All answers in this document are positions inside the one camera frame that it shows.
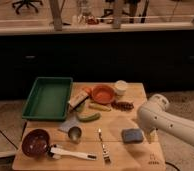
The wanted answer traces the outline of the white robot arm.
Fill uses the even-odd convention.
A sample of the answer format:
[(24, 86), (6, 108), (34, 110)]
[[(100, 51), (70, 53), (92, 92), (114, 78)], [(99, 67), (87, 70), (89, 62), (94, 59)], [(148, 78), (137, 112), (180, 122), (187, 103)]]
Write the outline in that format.
[(170, 103), (154, 94), (137, 109), (137, 124), (145, 134), (160, 129), (194, 147), (194, 121), (167, 112)]

